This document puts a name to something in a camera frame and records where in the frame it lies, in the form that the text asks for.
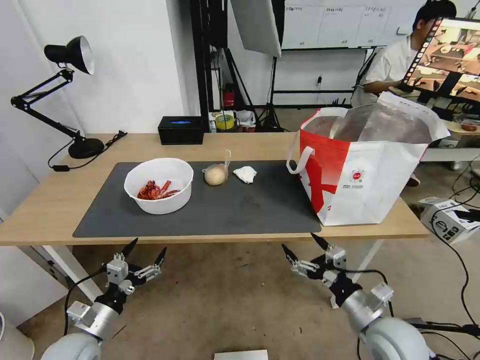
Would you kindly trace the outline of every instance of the white shirt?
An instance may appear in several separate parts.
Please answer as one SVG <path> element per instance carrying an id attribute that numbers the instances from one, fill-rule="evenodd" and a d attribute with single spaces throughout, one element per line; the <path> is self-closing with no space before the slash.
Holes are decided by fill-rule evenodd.
<path id="1" fill-rule="evenodd" d="M 370 69 L 360 80 L 360 85 L 376 81 L 385 83 L 397 82 L 404 78 L 418 51 L 410 45 L 410 36 L 385 47 L 373 59 Z M 351 105 L 357 107 L 376 102 L 378 96 L 364 92 L 363 87 L 357 86 L 351 97 Z"/>

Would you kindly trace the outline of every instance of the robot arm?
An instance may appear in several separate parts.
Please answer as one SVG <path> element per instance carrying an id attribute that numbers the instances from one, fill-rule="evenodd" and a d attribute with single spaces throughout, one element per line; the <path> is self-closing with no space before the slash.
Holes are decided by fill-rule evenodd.
<path id="1" fill-rule="evenodd" d="M 395 317 L 381 315 L 393 296 L 385 283 L 366 294 L 347 276 L 344 249 L 328 244 L 315 234 L 313 239 L 325 254 L 311 261 L 299 260 L 282 244 L 291 270 L 309 279 L 320 280 L 335 295 L 336 304 L 348 315 L 355 335 L 365 344 L 375 360 L 428 360 L 430 352 L 422 334 L 411 324 Z"/>
<path id="2" fill-rule="evenodd" d="M 100 345 L 113 335 L 116 320 L 123 311 L 127 297 L 161 273 L 165 260 L 165 247 L 152 265 L 141 268 L 127 262 L 127 256 L 137 244 L 138 238 L 130 242 L 122 252 L 116 253 L 105 266 L 107 290 L 89 306 L 74 301 L 67 315 L 81 332 L 63 336 L 50 345 L 41 360 L 100 360 Z"/>

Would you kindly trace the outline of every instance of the red and white bag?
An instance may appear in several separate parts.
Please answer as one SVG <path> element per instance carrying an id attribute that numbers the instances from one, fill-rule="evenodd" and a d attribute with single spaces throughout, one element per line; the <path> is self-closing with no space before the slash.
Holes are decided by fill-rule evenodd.
<path id="1" fill-rule="evenodd" d="M 387 216 L 427 146 L 449 136 L 427 107 L 384 92 L 377 103 L 318 110 L 305 121 L 297 168 L 325 226 L 378 224 Z"/>

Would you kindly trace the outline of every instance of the white tissue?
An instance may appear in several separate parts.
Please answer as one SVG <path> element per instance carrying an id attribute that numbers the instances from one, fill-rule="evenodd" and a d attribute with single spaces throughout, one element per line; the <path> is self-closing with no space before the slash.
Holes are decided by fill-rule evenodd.
<path id="1" fill-rule="evenodd" d="M 233 173 L 238 176 L 245 184 L 251 184 L 254 182 L 254 177 L 257 172 L 251 166 L 244 166 L 233 170 Z"/>

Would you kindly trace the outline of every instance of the lamp arm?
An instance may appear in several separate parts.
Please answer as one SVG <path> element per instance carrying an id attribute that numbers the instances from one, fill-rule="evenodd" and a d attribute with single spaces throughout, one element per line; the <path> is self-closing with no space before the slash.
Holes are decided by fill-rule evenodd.
<path id="1" fill-rule="evenodd" d="M 72 139 L 75 139 L 75 140 L 84 139 L 84 137 L 80 134 L 79 130 L 74 131 L 68 126 L 52 120 L 51 118 L 43 115 L 42 113 L 32 109 L 31 107 L 31 105 L 36 103 L 38 100 L 43 99 L 44 97 L 50 95 L 51 93 L 57 91 L 58 89 L 63 88 L 65 85 L 70 84 L 73 81 L 73 73 L 74 71 L 72 69 L 69 69 L 69 68 L 62 69 L 54 76 L 48 78 L 44 82 L 38 84 L 37 86 L 24 92 L 23 94 L 12 97 L 10 100 L 10 103 L 15 108 L 22 110 L 24 113 L 27 113 L 33 116 L 34 118 L 37 118 L 38 120 L 44 122 L 47 125 L 50 125 L 52 128 L 57 129 L 58 131 L 64 133 L 65 135 L 68 135 Z M 34 91 L 42 88 L 43 86 L 51 83 L 52 81 L 58 78 L 64 78 L 65 81 L 51 88 L 50 90 L 34 93 Z"/>

